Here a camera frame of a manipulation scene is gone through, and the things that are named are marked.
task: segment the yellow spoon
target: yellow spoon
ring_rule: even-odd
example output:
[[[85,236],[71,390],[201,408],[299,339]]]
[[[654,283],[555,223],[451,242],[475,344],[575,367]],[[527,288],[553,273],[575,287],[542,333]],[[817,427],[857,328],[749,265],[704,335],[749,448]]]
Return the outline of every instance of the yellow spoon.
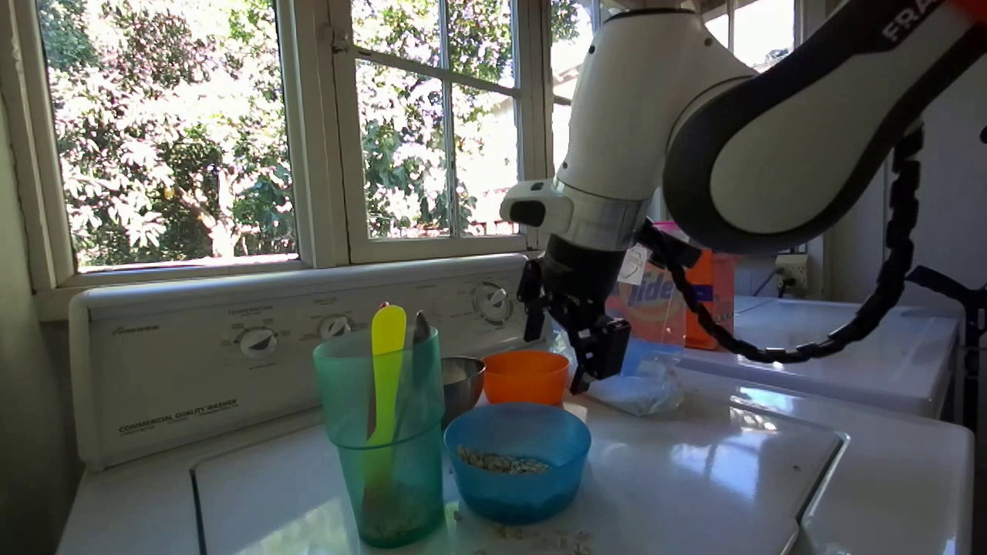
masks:
[[[372,353],[374,353],[374,432],[372,432],[372,445],[390,445],[395,437],[405,335],[406,335],[405,309],[401,305],[377,309],[377,313],[372,319]]]

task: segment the wall outlet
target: wall outlet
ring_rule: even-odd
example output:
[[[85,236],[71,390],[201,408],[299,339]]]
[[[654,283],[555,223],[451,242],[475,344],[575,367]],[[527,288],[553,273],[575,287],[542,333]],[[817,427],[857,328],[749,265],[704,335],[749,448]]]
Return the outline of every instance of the wall outlet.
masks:
[[[808,254],[806,252],[785,252],[775,260],[781,270],[787,295],[808,295]]]

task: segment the transparent container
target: transparent container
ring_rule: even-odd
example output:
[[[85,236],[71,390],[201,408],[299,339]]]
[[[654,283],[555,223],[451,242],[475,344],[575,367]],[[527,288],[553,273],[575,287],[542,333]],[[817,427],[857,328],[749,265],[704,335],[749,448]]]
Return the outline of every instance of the transparent container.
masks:
[[[405,352],[372,353],[372,333],[315,348],[325,427],[336,448],[358,532],[366,546],[405,546],[446,519],[441,493],[441,348],[437,333]],[[374,363],[399,363],[395,432],[374,437]]]
[[[623,367],[610,380],[588,384],[606,401],[634,417],[663,417],[682,408],[675,363],[685,348],[687,309],[666,269],[647,265],[642,283],[618,283],[607,312],[629,319]]]

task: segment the green foliage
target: green foliage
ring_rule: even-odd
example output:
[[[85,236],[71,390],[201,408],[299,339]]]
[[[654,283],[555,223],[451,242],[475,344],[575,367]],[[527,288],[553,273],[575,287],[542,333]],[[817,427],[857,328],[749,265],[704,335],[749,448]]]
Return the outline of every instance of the green foliage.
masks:
[[[436,0],[356,0],[366,48],[446,64]],[[449,0],[449,68],[512,84],[510,0]],[[553,37],[575,35],[559,3]],[[41,0],[68,217],[81,265],[292,252],[292,177],[271,0]],[[374,236],[469,229],[449,149],[510,101],[362,62],[364,210]]]
[[[167,3],[77,14],[92,57],[51,78],[81,265],[295,248],[271,5],[212,27]]]

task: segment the window pane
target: window pane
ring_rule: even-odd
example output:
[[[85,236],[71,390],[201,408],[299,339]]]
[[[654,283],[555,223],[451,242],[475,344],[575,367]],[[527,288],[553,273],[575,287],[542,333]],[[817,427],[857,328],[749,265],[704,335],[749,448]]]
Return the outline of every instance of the window pane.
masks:
[[[43,0],[77,265],[292,252],[276,13]]]
[[[583,3],[553,0],[553,91],[575,99],[579,64],[593,47],[593,14]]]
[[[441,79],[358,62],[372,236],[449,236]]]
[[[704,13],[707,29],[730,48],[730,14],[725,5]]]
[[[469,236],[515,235],[500,199],[520,183],[515,99],[455,86],[458,115],[458,229]]]
[[[785,55],[793,53],[797,42],[797,14],[793,0],[756,0],[738,5],[735,13],[735,55],[766,72]]]
[[[575,0],[553,0],[553,95],[571,101],[583,57],[593,47],[593,10]],[[566,163],[571,105],[553,101],[553,160]]]
[[[352,29],[358,47],[441,64],[437,0],[356,0]]]
[[[512,86],[512,0],[449,0],[449,14],[451,68]]]

